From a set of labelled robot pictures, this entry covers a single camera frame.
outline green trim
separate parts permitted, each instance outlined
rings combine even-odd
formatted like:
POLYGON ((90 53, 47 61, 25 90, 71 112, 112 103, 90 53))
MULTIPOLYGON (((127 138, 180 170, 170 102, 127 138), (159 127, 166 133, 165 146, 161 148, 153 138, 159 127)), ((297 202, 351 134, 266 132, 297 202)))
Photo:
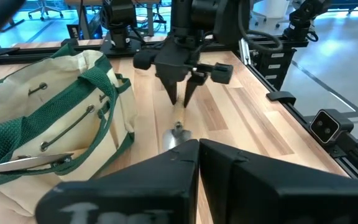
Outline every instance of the green trim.
POLYGON ((104 139, 105 135, 110 129, 110 124, 113 117, 113 112, 110 112, 108 120, 105 119, 104 114, 107 112, 107 110, 110 108, 114 108, 116 105, 116 101, 118 99, 118 94, 116 91, 114 91, 114 86, 110 84, 107 75, 104 77, 99 75, 100 71, 97 70, 88 70, 84 74, 82 74, 82 78, 88 80, 91 83, 94 83, 99 89, 103 90, 104 93, 106 93, 109 96, 109 99, 111 101, 106 102, 106 104, 98 111, 98 116, 101 120, 101 124, 99 127, 98 132, 96 133, 95 138, 93 139, 93 142, 89 146, 88 150, 84 152, 82 155, 77 157, 76 159, 65 162, 59 166, 54 166, 47 169, 42 170, 19 170, 19 171, 12 171, 9 173, 4 173, 4 176, 11 176, 11 175, 40 175, 40 174, 47 174, 50 172, 55 172, 58 175, 65 175, 69 172, 75 170, 77 167, 79 167, 88 157, 89 155, 94 151, 94 149, 100 144, 100 142, 104 139))
POLYGON ((0 163, 8 162, 14 150, 21 147, 31 139, 39 134, 42 134, 48 129, 56 120, 67 114, 78 103, 81 103, 88 97, 92 91, 96 89, 95 83, 92 83, 83 76, 85 74, 92 74, 93 76, 104 77, 102 86, 109 85, 106 73, 110 70, 111 65, 108 61, 106 63, 106 56, 103 56, 95 61, 95 67, 85 71, 77 81, 72 83, 68 88, 53 97, 46 104, 42 105, 37 111, 28 117, 21 117, 6 121, 0 124, 0 163))
POLYGON ((112 162, 114 162, 123 152, 125 152, 126 149, 128 149, 135 141, 135 133, 127 133, 127 135, 125 136, 124 140, 122 141, 121 145, 118 147, 116 153, 114 153, 114 155, 112 155, 110 157, 110 159, 107 160, 107 162, 105 162, 103 164, 102 167, 100 167, 100 169, 98 171, 96 171, 96 173, 91 177, 91 179, 93 178, 97 178, 98 175, 107 167, 109 166, 112 162))
POLYGON ((123 78, 122 85, 117 88, 118 94, 124 93, 129 87, 131 87, 131 81, 128 78, 123 78))
POLYGON ((19 177, 21 177, 21 175, 0 175, 0 185, 16 180, 19 177))
POLYGON ((77 55, 78 52, 74 50, 70 43, 65 44, 61 47, 56 53, 54 53, 50 58, 57 58, 62 56, 74 56, 77 55))
POLYGON ((124 77, 122 76, 122 74, 116 73, 116 78, 117 78, 118 80, 121 80, 121 79, 123 79, 124 77))

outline scissors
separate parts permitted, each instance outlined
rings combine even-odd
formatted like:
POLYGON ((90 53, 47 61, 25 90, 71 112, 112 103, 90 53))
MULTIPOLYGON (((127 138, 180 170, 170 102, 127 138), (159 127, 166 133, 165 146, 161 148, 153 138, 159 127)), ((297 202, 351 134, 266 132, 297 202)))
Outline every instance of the scissors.
POLYGON ((56 162, 65 162, 72 155, 72 153, 65 153, 52 156, 19 157, 17 160, 0 164, 0 172, 23 170, 56 162))

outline desk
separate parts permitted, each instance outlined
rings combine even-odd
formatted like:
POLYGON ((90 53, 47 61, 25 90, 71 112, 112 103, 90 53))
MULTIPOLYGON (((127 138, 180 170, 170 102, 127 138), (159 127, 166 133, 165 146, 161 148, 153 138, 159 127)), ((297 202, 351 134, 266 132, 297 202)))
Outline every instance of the desk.
MULTIPOLYGON (((154 18, 153 18, 153 4, 158 4, 159 0, 132 0, 134 4, 146 4, 147 7, 147 25, 149 26, 148 35, 154 35, 154 18)), ((86 18, 85 10, 83 10, 82 15, 80 15, 80 4, 81 0, 65 0, 65 4, 75 6, 78 18, 81 19, 81 30, 83 31, 84 39, 91 39, 89 29, 88 29, 88 19, 86 18)), ((84 6, 101 6, 102 0, 84 0, 84 6)))
MULTIPOLYGON (((101 40, 80 41, 81 45, 100 43, 101 40)), ((16 47, 56 47, 59 44, 18 44, 16 47)), ((280 103, 266 99, 265 95, 269 91, 232 52, 203 53, 201 61, 234 65, 234 74, 228 85, 213 83, 209 79, 195 91, 185 111, 184 122, 185 128, 193 132, 194 138, 208 138, 250 152, 346 176, 280 103)), ((138 116, 135 122, 135 143, 102 175, 162 153, 162 133, 172 128, 173 106, 159 79, 155 77, 154 68, 147 71, 134 69, 132 58, 111 60, 111 64, 115 72, 131 79, 138 116)), ((0 78, 23 66, 1 65, 0 78)), ((184 87, 185 82, 178 86, 182 89, 184 87)), ((201 180, 198 190, 197 223, 210 224, 212 218, 201 180)))

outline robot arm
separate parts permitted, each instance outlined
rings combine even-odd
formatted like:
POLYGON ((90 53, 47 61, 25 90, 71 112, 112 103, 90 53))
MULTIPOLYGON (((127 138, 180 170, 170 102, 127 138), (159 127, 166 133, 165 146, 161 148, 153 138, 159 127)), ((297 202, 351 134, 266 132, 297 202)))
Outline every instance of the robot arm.
POLYGON ((156 77, 164 85, 172 104, 177 101, 177 82, 183 81, 190 72, 184 99, 186 107, 195 88, 204 85, 209 76, 212 81, 222 84, 228 84, 231 79, 232 65, 198 64, 200 52, 208 44, 206 34, 213 34, 213 41, 219 44, 236 44, 245 38, 250 45, 257 47, 247 39, 247 34, 266 35, 278 47, 259 47, 260 50, 282 48, 277 38, 249 30, 253 5, 254 0, 173 0, 170 35, 159 50, 140 51, 134 57, 135 68, 147 70, 154 64, 156 77))
POLYGON ((284 36, 290 40, 304 40, 316 42, 318 36, 314 31, 310 31, 311 21, 318 15, 328 11, 331 0, 305 0, 299 9, 290 14, 290 25, 284 30, 284 36))

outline black camera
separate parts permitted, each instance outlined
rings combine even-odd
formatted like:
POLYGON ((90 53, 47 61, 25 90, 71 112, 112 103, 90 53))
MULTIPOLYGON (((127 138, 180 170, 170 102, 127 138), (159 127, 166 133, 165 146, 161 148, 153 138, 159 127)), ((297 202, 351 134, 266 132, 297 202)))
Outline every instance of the black camera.
POLYGON ((353 122, 335 109, 319 110, 310 124, 312 134, 323 144, 334 142, 342 132, 353 128, 353 122))

